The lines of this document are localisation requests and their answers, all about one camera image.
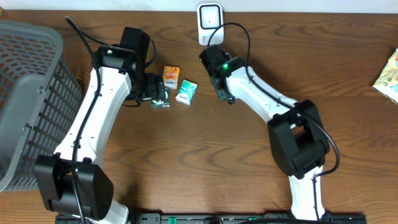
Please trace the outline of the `cream snack bag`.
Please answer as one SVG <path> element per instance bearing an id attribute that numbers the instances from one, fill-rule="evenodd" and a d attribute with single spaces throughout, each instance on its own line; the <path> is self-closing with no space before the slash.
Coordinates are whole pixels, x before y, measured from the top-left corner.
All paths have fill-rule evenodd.
<path id="1" fill-rule="evenodd" d="M 373 84 L 373 88 L 397 104 L 397 49 L 389 57 L 386 66 Z"/>

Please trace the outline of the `green tissue pack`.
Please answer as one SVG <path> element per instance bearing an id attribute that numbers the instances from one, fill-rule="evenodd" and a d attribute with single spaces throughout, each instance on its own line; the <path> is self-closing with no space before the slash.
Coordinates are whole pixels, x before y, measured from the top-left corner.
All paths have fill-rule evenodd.
<path id="1" fill-rule="evenodd" d="M 183 80 L 175 99 L 185 105 L 191 105 L 198 85 L 188 80 Z"/>

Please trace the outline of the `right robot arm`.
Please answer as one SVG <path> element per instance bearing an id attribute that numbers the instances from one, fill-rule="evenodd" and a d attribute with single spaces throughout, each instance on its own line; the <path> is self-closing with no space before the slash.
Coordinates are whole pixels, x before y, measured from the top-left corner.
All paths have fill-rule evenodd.
<path id="1" fill-rule="evenodd" d="M 288 176 L 291 212 L 296 219 L 318 220 L 325 214 L 320 174 L 330 147 L 313 102 L 298 102 L 262 80 L 246 62 L 217 45 L 199 55 L 219 100 L 240 99 L 267 124 L 272 156 Z"/>

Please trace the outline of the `orange tissue pack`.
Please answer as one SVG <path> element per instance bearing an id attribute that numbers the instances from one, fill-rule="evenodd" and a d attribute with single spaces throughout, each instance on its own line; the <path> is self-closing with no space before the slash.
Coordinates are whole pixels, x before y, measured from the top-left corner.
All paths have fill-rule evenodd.
<path id="1" fill-rule="evenodd" d="M 177 89 L 180 67 L 165 66 L 163 71 L 164 86 L 169 89 Z"/>

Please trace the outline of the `dark green round-logo packet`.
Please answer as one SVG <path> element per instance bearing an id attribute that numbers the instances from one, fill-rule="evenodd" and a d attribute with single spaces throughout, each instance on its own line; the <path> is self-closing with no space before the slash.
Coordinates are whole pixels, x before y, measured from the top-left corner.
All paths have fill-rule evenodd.
<path id="1" fill-rule="evenodd" d="M 152 100 L 152 108 L 168 108 L 170 107 L 170 93 L 169 89 L 165 87 L 165 98 L 159 100 Z"/>

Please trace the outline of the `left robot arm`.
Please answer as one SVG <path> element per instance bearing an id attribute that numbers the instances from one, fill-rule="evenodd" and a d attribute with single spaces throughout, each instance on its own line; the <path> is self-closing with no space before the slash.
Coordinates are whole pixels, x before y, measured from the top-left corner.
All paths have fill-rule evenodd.
<path id="1" fill-rule="evenodd" d="M 162 77 L 147 73 L 154 41 L 142 29 L 125 27 L 119 44 L 93 52 L 90 85 L 71 128 L 51 156 L 39 156 L 34 175 L 47 210 L 79 223 L 127 223 L 129 209 L 114 198 L 102 170 L 106 143 L 125 101 L 139 107 L 166 96 Z"/>

